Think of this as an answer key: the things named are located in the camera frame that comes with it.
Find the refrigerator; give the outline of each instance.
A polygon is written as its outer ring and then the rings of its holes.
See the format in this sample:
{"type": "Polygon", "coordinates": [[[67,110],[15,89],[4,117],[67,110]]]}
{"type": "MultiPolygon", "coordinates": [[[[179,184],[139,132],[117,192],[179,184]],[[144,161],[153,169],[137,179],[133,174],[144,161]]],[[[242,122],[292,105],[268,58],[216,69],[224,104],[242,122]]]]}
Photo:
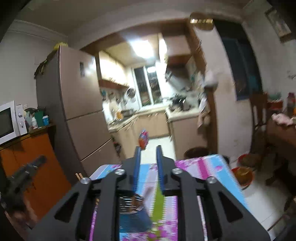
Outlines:
{"type": "Polygon", "coordinates": [[[38,107],[56,125],[53,148],[71,184],[76,173],[90,176],[119,158],[102,111],[96,60],[85,52],[60,46],[36,76],[38,107]]]}

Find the green stripe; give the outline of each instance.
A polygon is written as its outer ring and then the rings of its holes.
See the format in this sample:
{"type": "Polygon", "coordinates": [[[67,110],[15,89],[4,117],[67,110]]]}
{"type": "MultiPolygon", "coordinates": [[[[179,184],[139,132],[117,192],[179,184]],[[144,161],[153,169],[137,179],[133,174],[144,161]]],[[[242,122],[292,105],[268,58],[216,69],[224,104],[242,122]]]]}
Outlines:
{"type": "Polygon", "coordinates": [[[163,218],[163,203],[164,203],[164,196],[161,193],[159,184],[157,184],[154,209],[153,209],[153,214],[151,218],[152,222],[158,222],[158,220],[163,218]]]}

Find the window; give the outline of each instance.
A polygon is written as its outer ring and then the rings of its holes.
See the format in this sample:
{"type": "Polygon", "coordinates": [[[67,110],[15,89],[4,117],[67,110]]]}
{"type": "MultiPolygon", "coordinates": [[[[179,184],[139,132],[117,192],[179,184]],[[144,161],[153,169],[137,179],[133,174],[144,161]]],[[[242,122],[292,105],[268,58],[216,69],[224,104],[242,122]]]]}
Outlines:
{"type": "Polygon", "coordinates": [[[252,93],[261,93],[262,83],[258,65],[242,26],[222,20],[215,20],[215,26],[232,69],[237,100],[247,99],[252,93]]]}
{"type": "Polygon", "coordinates": [[[162,103],[155,65],[134,69],[142,107],[162,103]]]}

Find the round ceiling lamp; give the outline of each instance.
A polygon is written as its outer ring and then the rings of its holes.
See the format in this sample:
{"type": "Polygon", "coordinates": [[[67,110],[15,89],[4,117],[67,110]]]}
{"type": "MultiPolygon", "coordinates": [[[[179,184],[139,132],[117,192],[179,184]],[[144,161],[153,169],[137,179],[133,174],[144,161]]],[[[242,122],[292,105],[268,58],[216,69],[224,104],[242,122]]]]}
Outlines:
{"type": "Polygon", "coordinates": [[[202,13],[193,12],[190,14],[189,20],[200,30],[211,31],[214,28],[214,20],[202,13]]]}

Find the green container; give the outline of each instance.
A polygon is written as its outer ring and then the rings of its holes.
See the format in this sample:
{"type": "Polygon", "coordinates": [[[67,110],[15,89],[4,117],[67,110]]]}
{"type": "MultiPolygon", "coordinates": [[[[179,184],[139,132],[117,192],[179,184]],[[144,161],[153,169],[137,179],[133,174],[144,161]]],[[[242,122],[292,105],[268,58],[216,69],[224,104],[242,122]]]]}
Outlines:
{"type": "Polygon", "coordinates": [[[35,118],[36,118],[38,127],[44,126],[42,117],[43,117],[43,111],[35,112],[35,118]]]}

